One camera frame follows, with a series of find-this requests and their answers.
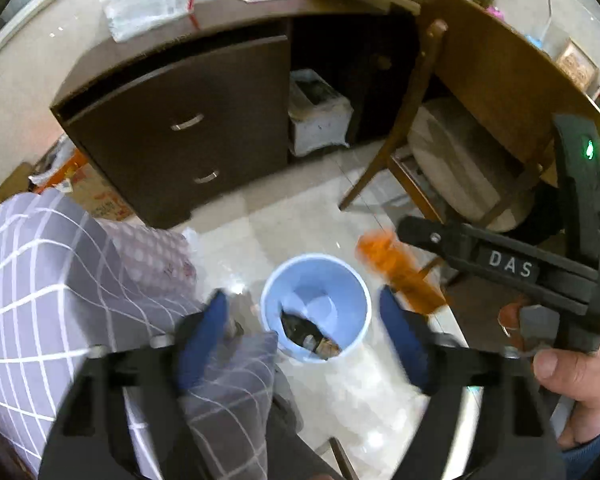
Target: wooden chair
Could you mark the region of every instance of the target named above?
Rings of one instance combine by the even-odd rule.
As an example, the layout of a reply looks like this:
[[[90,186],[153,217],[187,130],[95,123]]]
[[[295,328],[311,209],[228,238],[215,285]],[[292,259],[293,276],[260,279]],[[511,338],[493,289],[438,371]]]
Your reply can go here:
[[[510,230],[529,213],[529,193],[540,178],[556,185],[552,115],[588,117],[600,134],[600,111],[545,53],[469,0],[423,0],[418,34],[420,53],[391,133],[339,207],[388,169],[426,218],[443,221],[395,155],[408,143],[457,213],[479,226]],[[433,74],[453,98],[423,105]],[[515,159],[517,168],[510,164]]]

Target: wooden table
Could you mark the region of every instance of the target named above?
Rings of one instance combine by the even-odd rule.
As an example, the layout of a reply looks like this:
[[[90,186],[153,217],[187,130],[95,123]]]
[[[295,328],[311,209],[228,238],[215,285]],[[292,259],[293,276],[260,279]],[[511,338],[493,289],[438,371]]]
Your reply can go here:
[[[412,12],[430,23],[432,18],[444,18],[453,29],[461,29],[462,33],[445,35],[444,49],[454,52],[467,52],[466,62],[437,63],[435,73],[451,92],[460,99],[464,106],[474,115],[478,122],[517,160],[524,163],[536,156],[538,136],[550,137],[551,121],[546,113],[550,107],[556,112],[569,112],[592,119],[596,123],[600,135],[600,110],[588,96],[575,87],[546,53],[538,55],[535,46],[529,43],[518,31],[503,22],[492,27],[493,35],[488,38],[488,47],[484,39],[472,30],[471,23],[455,16],[453,9],[445,6],[429,6],[429,16],[422,16],[423,0],[365,0],[378,6],[395,5]],[[518,40],[511,43],[511,32]],[[493,52],[498,56],[486,56]],[[493,91],[494,74],[502,77],[510,74],[515,84],[510,84],[507,91]],[[511,109],[524,110],[524,116],[511,120]],[[557,186],[553,145],[546,150],[548,161],[544,166],[542,179]]]
[[[349,99],[347,142],[386,135],[418,51],[413,15],[363,0],[212,0],[116,43],[106,28],[51,109],[148,225],[282,170],[289,72]]]

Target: blue trash bin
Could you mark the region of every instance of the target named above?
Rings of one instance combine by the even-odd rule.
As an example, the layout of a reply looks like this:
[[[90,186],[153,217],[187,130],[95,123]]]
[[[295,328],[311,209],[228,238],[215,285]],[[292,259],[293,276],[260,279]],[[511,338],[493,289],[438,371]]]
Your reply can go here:
[[[301,254],[280,265],[269,277],[260,298],[264,330],[278,333],[278,348],[307,363],[323,363],[312,352],[286,337],[280,314],[298,314],[315,323],[349,353],[365,336],[371,322],[371,296],[360,275],[328,254]]]

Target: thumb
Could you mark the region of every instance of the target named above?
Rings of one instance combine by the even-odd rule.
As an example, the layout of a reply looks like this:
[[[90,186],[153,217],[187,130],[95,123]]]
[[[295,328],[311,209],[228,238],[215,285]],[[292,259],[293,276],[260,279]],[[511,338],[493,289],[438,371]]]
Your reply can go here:
[[[534,374],[548,390],[590,407],[600,405],[600,357],[548,349],[536,354]]]

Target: metal handle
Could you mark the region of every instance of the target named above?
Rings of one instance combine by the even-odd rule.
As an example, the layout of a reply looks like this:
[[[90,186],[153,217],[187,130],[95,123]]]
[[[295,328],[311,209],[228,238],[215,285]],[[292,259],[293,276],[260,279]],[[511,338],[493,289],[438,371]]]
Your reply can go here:
[[[215,177],[219,174],[220,172],[218,170],[215,170],[213,173],[208,174],[207,176],[204,176],[202,178],[194,178],[193,182],[195,182],[196,184],[206,184],[207,182],[211,182],[213,179],[215,179]]]
[[[174,132],[179,132],[180,130],[186,130],[187,128],[195,126],[196,124],[198,124],[204,118],[205,118],[204,114],[198,114],[193,119],[189,119],[188,121],[184,121],[183,123],[172,124],[171,125],[171,129]]]

